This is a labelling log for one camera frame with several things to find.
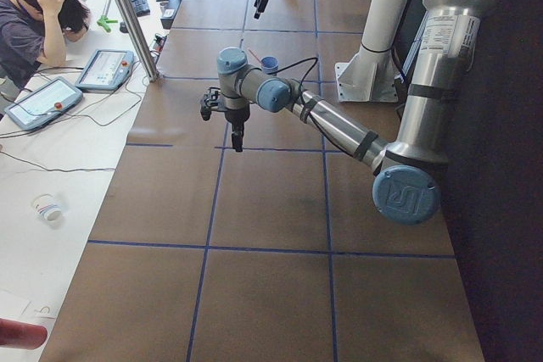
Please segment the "white paper cup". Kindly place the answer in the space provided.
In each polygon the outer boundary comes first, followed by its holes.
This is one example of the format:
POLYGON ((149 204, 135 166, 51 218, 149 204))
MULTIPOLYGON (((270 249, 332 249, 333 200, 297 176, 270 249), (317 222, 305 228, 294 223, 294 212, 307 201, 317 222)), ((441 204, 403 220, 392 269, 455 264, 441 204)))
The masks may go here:
POLYGON ((60 219, 62 209, 57 203, 56 198, 48 193, 35 197, 31 202, 31 207, 46 221, 54 222, 60 219))

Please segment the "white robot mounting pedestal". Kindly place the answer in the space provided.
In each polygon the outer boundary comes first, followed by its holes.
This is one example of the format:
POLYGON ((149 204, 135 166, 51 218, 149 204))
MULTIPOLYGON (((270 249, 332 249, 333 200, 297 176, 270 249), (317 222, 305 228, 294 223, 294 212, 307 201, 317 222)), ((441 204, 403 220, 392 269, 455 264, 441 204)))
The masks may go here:
POLYGON ((392 49, 408 0, 371 0, 359 51, 335 66, 342 103, 395 103, 392 49))

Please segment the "light blue ribbed cup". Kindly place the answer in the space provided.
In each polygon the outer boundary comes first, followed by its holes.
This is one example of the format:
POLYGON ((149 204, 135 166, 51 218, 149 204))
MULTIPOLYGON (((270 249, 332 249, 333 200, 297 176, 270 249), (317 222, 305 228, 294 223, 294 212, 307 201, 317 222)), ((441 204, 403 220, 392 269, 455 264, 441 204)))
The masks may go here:
POLYGON ((276 75, 279 70, 278 59, 273 56, 265 56, 260 60, 260 67, 263 73, 276 75))

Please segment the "seated person in blue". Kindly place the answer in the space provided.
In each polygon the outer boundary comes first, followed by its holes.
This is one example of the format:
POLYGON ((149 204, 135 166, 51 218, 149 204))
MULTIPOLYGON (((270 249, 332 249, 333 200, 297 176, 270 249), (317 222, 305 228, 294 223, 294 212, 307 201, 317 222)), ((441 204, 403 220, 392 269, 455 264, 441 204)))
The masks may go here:
POLYGON ((81 40, 89 22, 81 0, 1 0, 1 69, 24 87, 40 66, 63 66, 66 42, 81 40))

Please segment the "red cylinder object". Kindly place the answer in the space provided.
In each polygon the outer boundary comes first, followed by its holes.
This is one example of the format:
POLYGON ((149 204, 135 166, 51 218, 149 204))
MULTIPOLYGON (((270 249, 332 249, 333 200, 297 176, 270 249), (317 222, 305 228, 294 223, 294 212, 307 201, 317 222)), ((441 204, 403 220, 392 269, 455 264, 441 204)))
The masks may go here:
POLYGON ((2 347, 36 349, 45 343, 47 337, 48 330, 44 326, 1 319, 2 347))

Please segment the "aluminium frame post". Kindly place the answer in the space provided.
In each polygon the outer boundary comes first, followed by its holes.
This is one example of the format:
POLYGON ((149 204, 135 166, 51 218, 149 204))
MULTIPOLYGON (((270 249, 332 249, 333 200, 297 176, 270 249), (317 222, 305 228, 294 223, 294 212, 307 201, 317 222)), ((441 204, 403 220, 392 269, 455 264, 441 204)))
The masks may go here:
POLYGON ((157 70, 152 53, 148 48, 142 27, 139 24, 136 12, 132 7, 132 3, 130 0, 115 0, 115 2, 120 10, 123 21, 126 23, 132 46, 139 57, 139 62, 145 70, 148 81, 155 82, 159 78, 160 73, 157 70))

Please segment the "near teach pendant tablet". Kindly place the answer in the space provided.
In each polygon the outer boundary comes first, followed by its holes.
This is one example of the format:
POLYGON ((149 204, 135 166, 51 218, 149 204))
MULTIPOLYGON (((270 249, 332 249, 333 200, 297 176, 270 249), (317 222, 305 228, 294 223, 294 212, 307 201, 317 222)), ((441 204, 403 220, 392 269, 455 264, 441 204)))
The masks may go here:
POLYGON ((80 89, 58 77, 11 103, 4 113, 23 131, 41 128, 75 107, 83 97, 80 89))

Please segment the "green plastic tool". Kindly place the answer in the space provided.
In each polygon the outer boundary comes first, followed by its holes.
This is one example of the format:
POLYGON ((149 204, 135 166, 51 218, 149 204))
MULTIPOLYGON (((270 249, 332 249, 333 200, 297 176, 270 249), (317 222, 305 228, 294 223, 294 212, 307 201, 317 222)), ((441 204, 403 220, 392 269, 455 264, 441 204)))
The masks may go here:
POLYGON ((97 20, 97 25, 103 28, 107 33, 110 33, 112 31, 112 24, 116 24, 117 22, 117 19, 110 19, 106 15, 101 15, 97 20))

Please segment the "white side table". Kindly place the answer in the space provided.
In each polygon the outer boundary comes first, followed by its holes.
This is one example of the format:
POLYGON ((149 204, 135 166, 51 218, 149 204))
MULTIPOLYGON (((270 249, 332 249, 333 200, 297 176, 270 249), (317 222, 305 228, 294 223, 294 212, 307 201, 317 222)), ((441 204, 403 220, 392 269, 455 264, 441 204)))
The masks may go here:
POLYGON ((182 361, 204 213, 193 194, 216 151, 178 120, 187 93, 87 94, 70 116, 8 139, 1 154, 1 315, 44 326, 4 361, 182 361), (62 215, 32 207, 53 195, 62 215))

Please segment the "far teach pendant tablet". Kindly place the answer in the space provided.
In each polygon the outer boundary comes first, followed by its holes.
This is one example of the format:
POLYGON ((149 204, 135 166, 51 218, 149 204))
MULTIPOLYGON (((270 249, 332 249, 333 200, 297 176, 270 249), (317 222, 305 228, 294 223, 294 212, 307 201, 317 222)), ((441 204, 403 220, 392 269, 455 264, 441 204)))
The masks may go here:
POLYGON ((78 77, 75 87, 84 92, 115 92, 132 72, 134 59, 132 51, 97 49, 78 77))

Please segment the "teach pendant tablet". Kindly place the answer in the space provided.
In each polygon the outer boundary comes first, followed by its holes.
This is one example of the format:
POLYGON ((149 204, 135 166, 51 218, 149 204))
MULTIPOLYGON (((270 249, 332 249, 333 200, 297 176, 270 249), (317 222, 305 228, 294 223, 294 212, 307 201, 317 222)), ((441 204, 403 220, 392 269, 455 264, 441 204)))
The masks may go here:
POLYGON ((75 107, 83 97, 80 89, 58 77, 11 103, 4 113, 23 131, 41 128, 75 107))
POLYGON ((132 72, 134 59, 132 51, 97 49, 78 77, 75 87, 84 92, 115 92, 132 72))

